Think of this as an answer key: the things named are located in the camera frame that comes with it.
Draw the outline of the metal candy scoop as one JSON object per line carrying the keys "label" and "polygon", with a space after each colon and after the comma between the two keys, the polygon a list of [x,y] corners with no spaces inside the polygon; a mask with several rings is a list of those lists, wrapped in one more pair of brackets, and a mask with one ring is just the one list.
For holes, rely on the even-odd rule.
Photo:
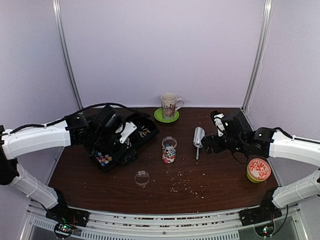
{"label": "metal candy scoop", "polygon": [[205,130],[200,126],[197,126],[194,130],[194,136],[193,136],[193,145],[196,147],[196,155],[195,155],[196,160],[199,159],[199,151],[200,151],[200,148],[203,147],[202,139],[204,136],[205,136]]}

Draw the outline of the clear plastic jar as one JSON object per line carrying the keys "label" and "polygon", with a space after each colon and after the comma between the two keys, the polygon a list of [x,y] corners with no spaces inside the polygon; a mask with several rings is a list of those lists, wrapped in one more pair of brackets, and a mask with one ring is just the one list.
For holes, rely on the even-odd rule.
{"label": "clear plastic jar", "polygon": [[162,160],[165,164],[172,164],[177,157],[177,140],[173,136],[166,136],[162,142]]}

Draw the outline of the black bin star candies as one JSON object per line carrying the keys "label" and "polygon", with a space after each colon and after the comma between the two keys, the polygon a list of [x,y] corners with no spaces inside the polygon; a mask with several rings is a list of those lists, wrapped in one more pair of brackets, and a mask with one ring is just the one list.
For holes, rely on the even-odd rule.
{"label": "black bin star candies", "polygon": [[119,167],[122,165],[124,151],[102,151],[100,149],[95,149],[93,152],[93,160],[97,163],[98,167],[104,172],[107,173],[114,167]]}

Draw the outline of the black bin small lollipops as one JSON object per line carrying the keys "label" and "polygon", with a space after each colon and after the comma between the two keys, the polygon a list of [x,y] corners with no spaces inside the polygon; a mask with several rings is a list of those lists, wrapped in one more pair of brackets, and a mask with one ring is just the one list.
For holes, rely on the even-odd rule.
{"label": "black bin small lollipops", "polygon": [[126,117],[125,120],[132,122],[136,126],[136,130],[128,137],[128,142],[133,148],[140,148],[149,140],[155,138],[160,132],[152,119],[141,114],[133,113]]}

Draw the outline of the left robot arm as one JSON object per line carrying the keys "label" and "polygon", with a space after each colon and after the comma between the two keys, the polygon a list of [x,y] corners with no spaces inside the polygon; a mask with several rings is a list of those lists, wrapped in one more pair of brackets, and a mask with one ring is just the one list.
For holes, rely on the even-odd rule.
{"label": "left robot arm", "polygon": [[67,147],[83,146],[90,155],[118,161],[128,149],[127,139],[138,129],[133,120],[119,115],[107,104],[97,115],[79,110],[60,119],[26,124],[15,129],[0,128],[0,184],[22,192],[39,202],[61,222],[72,218],[63,194],[39,181],[19,163],[19,157],[34,157]]}

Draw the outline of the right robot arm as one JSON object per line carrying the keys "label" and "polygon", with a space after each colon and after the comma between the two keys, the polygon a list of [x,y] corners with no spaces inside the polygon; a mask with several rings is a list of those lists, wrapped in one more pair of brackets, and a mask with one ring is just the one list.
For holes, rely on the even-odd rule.
{"label": "right robot arm", "polygon": [[[320,165],[320,143],[307,138],[296,137],[281,127],[260,127],[252,129],[242,112],[224,115],[217,110],[210,114],[217,132],[201,138],[207,154],[230,151],[245,157],[283,158],[314,166]],[[286,186],[269,190],[256,210],[259,220],[268,220],[276,209],[319,195],[320,171]]]}

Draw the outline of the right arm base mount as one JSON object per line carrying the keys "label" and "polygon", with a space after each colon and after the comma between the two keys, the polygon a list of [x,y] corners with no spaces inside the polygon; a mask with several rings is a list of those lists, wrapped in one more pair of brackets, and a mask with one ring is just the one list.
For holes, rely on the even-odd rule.
{"label": "right arm base mount", "polygon": [[278,208],[270,206],[258,206],[254,208],[243,209],[238,214],[241,224],[244,227],[279,218],[282,216],[282,211]]}

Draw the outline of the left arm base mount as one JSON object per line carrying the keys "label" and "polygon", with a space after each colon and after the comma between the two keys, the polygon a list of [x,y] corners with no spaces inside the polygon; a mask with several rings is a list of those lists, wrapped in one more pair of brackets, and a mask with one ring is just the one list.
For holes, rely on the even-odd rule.
{"label": "left arm base mount", "polygon": [[44,210],[46,211],[45,216],[47,218],[55,220],[60,224],[67,224],[73,227],[86,227],[90,215],[88,211],[62,205],[56,205],[51,209],[44,208]]}

